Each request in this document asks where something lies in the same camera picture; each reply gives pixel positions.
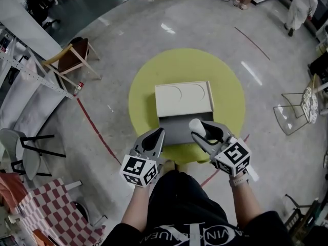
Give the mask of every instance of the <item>human arm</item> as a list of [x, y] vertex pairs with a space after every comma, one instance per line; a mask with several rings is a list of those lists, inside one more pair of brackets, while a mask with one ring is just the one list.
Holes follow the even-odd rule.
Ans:
[[145, 188], [135, 186], [132, 198], [121, 223], [128, 224], [143, 232], [147, 224], [149, 185]]
[[262, 211], [248, 182], [232, 187], [232, 192], [238, 225], [253, 245], [263, 244], [268, 238], [270, 245], [294, 245], [277, 212]]
[[135, 186], [130, 203], [120, 224], [107, 236], [103, 245], [137, 245], [146, 228], [149, 186]]
[[263, 213], [260, 204], [247, 182], [232, 187], [232, 194], [234, 197], [237, 222], [241, 228], [244, 228], [251, 220]]

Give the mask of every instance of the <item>white box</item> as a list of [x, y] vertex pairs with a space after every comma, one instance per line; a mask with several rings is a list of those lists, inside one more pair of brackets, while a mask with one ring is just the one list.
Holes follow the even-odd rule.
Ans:
[[155, 86], [159, 126], [165, 130], [164, 145], [194, 143], [189, 122], [213, 121], [214, 103], [209, 81]]
[[155, 86], [157, 117], [214, 111], [209, 81]]
[[158, 174], [156, 161], [125, 155], [119, 173], [132, 184], [146, 187]]
[[216, 159], [218, 169], [235, 177], [251, 163], [251, 155], [251, 150], [239, 138], [214, 158]]

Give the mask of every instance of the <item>white shelf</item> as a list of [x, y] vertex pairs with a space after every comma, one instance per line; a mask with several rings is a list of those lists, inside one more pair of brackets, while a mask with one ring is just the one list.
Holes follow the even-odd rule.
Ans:
[[30, 100], [40, 81], [20, 72], [11, 85], [3, 104], [0, 107], [0, 128], [12, 129], [27, 102]]
[[[15, 46], [16, 46], [16, 37], [10, 42], [10, 44], [8, 46], [9, 49], [6, 52], [6, 54], [10, 55], [10, 57], [14, 57]], [[11, 65], [8, 62], [3, 61], [2, 68], [1, 68], [1, 74], [0, 74], [0, 87], [2, 86], [3, 82], [5, 81], [10, 68], [11, 68]]]
[[[46, 79], [58, 85], [53, 72], [49, 72]], [[63, 98], [62, 94], [39, 85], [19, 116], [14, 130], [24, 132], [27, 136], [36, 136]]]
[[0, 59], [8, 62], [12, 67], [15, 67], [16, 69], [18, 69], [20, 71], [20, 74], [23, 73], [26, 78], [28, 77], [30, 79], [30, 81], [38, 81], [42, 85], [45, 85], [46, 87], [51, 88], [52, 90], [63, 94], [65, 97], [73, 98], [73, 95], [68, 93], [66, 90], [63, 90], [63, 89], [59, 88], [58, 86], [56, 86], [54, 83], [51, 83], [48, 80], [42, 78], [41, 76], [39, 76], [37, 74], [37, 71], [34, 72], [34, 71], [30, 70], [29, 68], [25, 67], [24, 65], [22, 65], [21, 63], [19, 63], [16, 60], [14, 60], [8, 54], [6, 54], [2, 51], [0, 51]]

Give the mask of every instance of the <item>black chair leg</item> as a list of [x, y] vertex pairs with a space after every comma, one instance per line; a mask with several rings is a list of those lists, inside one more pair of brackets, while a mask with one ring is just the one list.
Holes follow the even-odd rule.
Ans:
[[24, 141], [36, 141], [38, 139], [44, 139], [44, 138], [52, 138], [55, 137], [55, 135], [46, 135], [46, 136], [38, 136], [38, 137], [21, 137], [19, 140], [22, 144], [22, 147], [24, 149], [28, 149], [28, 150], [34, 150], [38, 153], [43, 153], [43, 154], [49, 154], [49, 155], [53, 155], [53, 156], [57, 156], [57, 157], [62, 157], [62, 158], [66, 158], [65, 154], [60, 154], [60, 153], [56, 153], [56, 152], [51, 152], [51, 151], [47, 151], [47, 150], [42, 150], [42, 149], [38, 149], [36, 147], [31, 147], [28, 145], [24, 144]]
[[36, 176], [45, 176], [45, 177], [52, 177], [50, 173], [36, 173]]
[[15, 172], [15, 173], [18, 173], [19, 175], [24, 175], [24, 174], [26, 174], [26, 171], [25, 170], [18, 170], [18, 169], [15, 168], [16, 165], [20, 165], [20, 164], [23, 164], [23, 161], [22, 160], [18, 160], [18, 161], [12, 162], [11, 163], [12, 171]]
[[299, 208], [300, 206], [299, 206], [299, 204], [290, 196], [290, 195], [288, 195], [288, 194], [285, 194], [285, 196], [287, 197], [287, 198], [289, 198], [291, 201], [292, 201], [292, 203], [297, 207], [297, 208]]

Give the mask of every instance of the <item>black shirt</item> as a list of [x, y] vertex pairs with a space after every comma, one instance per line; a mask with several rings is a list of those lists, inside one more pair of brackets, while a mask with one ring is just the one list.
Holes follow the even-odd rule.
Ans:
[[177, 203], [152, 212], [143, 233], [120, 223], [103, 245], [293, 245], [274, 211], [256, 217], [243, 230], [230, 225], [224, 212], [213, 213], [211, 207], [197, 203]]

